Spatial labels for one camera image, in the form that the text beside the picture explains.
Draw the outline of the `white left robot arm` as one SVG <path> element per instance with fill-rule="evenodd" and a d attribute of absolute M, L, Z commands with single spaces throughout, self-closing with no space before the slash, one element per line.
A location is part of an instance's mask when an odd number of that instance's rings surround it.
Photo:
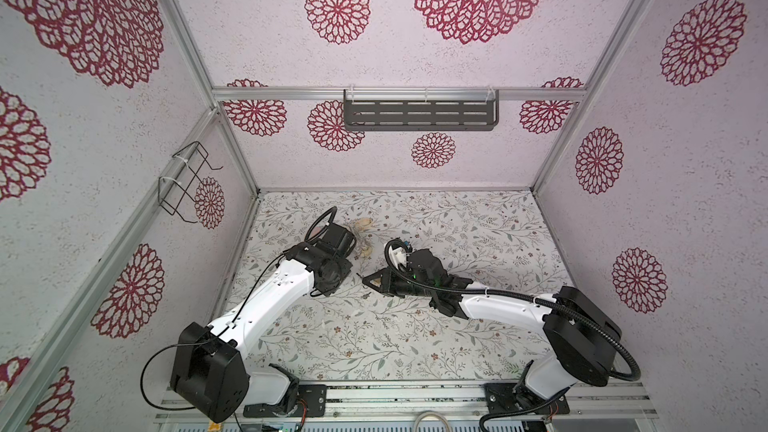
<path fill-rule="evenodd" d="M 330 207 L 309 227 L 303 241 L 281 252 L 262 272 L 246 298 L 206 325 L 192 322 L 172 344 L 170 389 L 214 423 L 241 407 L 264 407 L 287 416 L 300 406 L 299 379 L 271 364 L 246 365 L 264 333 L 299 299 L 329 296 L 349 276 L 354 234 L 335 221 Z"/>

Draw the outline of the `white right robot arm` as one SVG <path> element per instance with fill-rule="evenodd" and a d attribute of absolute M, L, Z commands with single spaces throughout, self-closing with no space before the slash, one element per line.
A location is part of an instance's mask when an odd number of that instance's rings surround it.
<path fill-rule="evenodd" d="M 384 248 L 386 265 L 363 284 L 390 297 L 423 296 L 437 312 L 463 320 L 495 321 L 547 340 L 547 354 L 531 360 L 496 410 L 478 422 L 551 414 L 576 384 L 604 387 L 609 380 L 637 382 L 641 369 L 622 344 L 620 327 L 579 289 L 530 295 L 495 289 L 449 273 L 430 250 L 415 250 L 401 239 Z"/>

